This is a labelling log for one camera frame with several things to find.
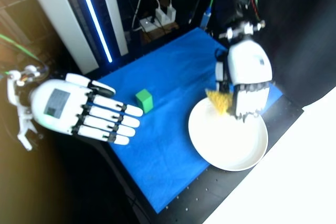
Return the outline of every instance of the blue tablecloth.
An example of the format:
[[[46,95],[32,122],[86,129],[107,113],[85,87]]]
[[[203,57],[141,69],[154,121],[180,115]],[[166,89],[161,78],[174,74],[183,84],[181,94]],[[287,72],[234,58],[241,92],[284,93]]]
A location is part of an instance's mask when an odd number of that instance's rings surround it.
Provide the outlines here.
[[[124,103],[136,105],[142,89],[153,96],[154,109],[140,118],[135,137],[127,146],[111,147],[156,212],[208,166],[191,143],[187,123],[205,88],[215,89],[217,48],[222,46],[197,28],[100,79]],[[266,109],[281,95],[272,86]]]

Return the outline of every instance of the yellow object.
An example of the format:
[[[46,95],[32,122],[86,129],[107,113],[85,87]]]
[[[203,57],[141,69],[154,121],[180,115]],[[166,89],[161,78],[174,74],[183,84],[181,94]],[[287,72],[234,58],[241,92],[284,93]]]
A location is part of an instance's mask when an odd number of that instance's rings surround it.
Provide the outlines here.
[[[213,90],[205,90],[205,93],[220,115],[226,113],[227,109],[232,106],[232,93],[220,93]]]

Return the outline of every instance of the glowing light bar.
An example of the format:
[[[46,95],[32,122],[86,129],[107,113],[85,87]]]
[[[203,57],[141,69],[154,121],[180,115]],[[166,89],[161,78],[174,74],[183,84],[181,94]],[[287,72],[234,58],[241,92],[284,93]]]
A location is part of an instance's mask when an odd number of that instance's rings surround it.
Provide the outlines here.
[[[90,11],[93,23],[95,24],[94,26],[96,27],[96,30],[98,32],[98,35],[99,35],[100,41],[101,41],[101,43],[103,45],[103,48],[104,48],[105,54],[107,56],[107,59],[108,59],[109,62],[112,62],[112,57],[111,57],[109,48],[107,47],[107,44],[106,44],[103,32],[101,31],[101,28],[100,28],[100,25],[99,25],[96,13],[94,12],[95,10],[93,9],[92,2],[91,2],[91,0],[85,0],[85,1],[86,1],[86,4],[88,5],[88,8],[89,8],[89,11]]]

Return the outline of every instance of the white plate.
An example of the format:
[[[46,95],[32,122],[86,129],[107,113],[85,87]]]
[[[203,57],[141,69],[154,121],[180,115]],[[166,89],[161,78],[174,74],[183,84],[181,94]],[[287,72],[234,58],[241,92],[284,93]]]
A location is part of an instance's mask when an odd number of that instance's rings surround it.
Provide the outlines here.
[[[189,135],[198,153],[223,170],[246,170],[264,156],[268,133],[261,116],[249,116],[245,123],[234,116],[219,115],[208,98],[191,111]]]

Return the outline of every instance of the green block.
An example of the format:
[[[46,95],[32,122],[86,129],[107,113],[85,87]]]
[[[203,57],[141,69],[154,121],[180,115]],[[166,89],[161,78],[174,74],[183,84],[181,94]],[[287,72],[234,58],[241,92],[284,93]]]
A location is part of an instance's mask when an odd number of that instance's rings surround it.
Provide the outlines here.
[[[138,106],[144,113],[148,113],[153,108],[153,97],[146,89],[141,90],[135,95]]]

